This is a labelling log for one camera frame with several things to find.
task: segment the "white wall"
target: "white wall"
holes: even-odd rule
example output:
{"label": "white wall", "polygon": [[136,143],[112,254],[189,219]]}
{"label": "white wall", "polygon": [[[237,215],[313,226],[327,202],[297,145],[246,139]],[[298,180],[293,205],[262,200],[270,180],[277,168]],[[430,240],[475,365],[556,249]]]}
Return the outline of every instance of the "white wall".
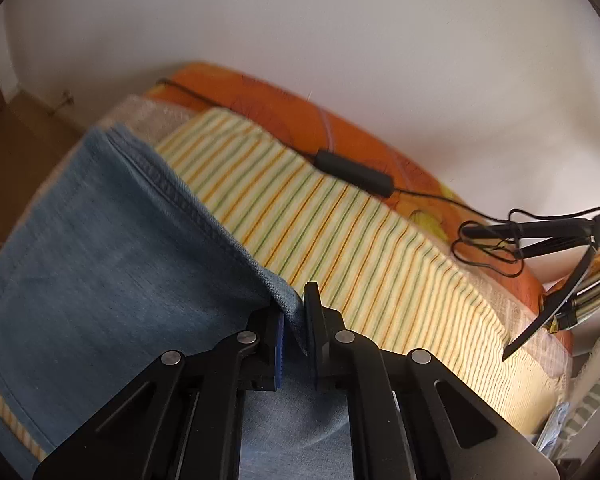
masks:
{"label": "white wall", "polygon": [[4,23],[4,4],[0,6],[0,90],[7,102],[18,93],[18,77],[13,67]]}
{"label": "white wall", "polygon": [[6,21],[24,88],[70,89],[83,123],[203,59],[311,94],[491,214],[600,204],[586,0],[7,0]]}

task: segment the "metal screw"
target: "metal screw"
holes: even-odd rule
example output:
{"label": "metal screw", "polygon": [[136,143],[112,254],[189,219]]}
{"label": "metal screw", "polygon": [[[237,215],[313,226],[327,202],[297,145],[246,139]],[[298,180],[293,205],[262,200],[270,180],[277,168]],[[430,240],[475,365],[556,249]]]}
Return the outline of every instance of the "metal screw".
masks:
{"label": "metal screw", "polygon": [[55,108],[51,109],[48,111],[48,115],[54,116],[59,110],[60,108],[64,108],[65,106],[73,106],[75,104],[75,99],[74,99],[74,95],[71,93],[70,90],[65,90],[64,92],[62,92],[62,102]]}
{"label": "metal screw", "polygon": [[418,348],[411,354],[411,359],[416,361],[419,365],[425,365],[431,362],[431,354],[422,348]]}
{"label": "metal screw", "polygon": [[243,345],[250,345],[251,343],[256,341],[257,338],[258,336],[256,336],[251,330],[243,330],[238,334],[238,343],[242,343]]}
{"label": "metal screw", "polygon": [[162,357],[160,357],[160,361],[162,361],[163,365],[173,366],[178,364],[181,358],[182,356],[180,355],[180,352],[176,352],[175,350],[169,350],[168,352],[162,354]]}
{"label": "metal screw", "polygon": [[340,330],[336,332],[336,341],[340,343],[353,343],[353,340],[356,338],[356,335],[349,330]]}

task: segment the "denim fabric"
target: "denim fabric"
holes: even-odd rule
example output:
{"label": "denim fabric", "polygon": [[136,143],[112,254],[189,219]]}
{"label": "denim fabric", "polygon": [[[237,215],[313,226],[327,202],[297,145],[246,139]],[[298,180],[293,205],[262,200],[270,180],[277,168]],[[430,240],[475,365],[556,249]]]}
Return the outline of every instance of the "denim fabric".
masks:
{"label": "denim fabric", "polygon": [[11,467],[23,478],[30,478],[32,472],[38,465],[38,459],[34,457],[16,438],[8,431],[0,418],[0,450],[2,455],[11,464]]}
{"label": "denim fabric", "polygon": [[0,392],[51,452],[156,356],[212,348],[271,297],[283,386],[247,396],[241,478],[351,478],[346,402],[312,389],[298,295],[149,146],[91,130],[0,253]]}

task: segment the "orange fabric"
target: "orange fabric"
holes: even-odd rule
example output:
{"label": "orange fabric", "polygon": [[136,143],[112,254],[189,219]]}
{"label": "orange fabric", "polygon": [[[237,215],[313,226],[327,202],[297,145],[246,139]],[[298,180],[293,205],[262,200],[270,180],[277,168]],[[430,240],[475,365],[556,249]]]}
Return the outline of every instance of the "orange fabric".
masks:
{"label": "orange fabric", "polygon": [[[446,186],[397,150],[344,119],[285,90],[202,62],[186,66],[170,79],[260,124],[282,143],[298,151],[315,153],[319,148],[326,148],[391,174],[396,187],[460,200]],[[197,111],[211,106],[209,102],[163,84],[154,87],[147,95]],[[447,245],[456,238],[458,226],[462,222],[480,220],[471,213],[440,200],[398,193],[382,200]],[[459,252],[472,260],[486,260],[483,254],[472,248],[462,248]],[[485,269],[484,272],[509,290],[533,313],[538,313],[539,300],[544,290],[528,269],[517,278],[504,278],[490,269]],[[559,334],[558,338],[570,348],[570,334]]]}

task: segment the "green striped cloth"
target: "green striped cloth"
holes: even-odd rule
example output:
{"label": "green striped cloth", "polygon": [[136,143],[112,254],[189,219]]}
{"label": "green striped cloth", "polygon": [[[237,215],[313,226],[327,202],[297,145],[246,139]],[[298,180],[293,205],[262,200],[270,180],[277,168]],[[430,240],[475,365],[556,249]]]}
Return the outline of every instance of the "green striped cloth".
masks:
{"label": "green striped cloth", "polygon": [[562,430],[558,434],[557,455],[561,455],[569,445],[571,439],[591,420],[591,417],[600,407],[600,378],[587,392],[587,395],[576,405],[568,416]]}
{"label": "green striped cloth", "polygon": [[556,405],[551,378],[455,262],[367,193],[317,171],[257,124],[224,108],[155,149],[218,221],[299,294],[315,280],[348,328],[381,348],[426,348],[523,433]]}

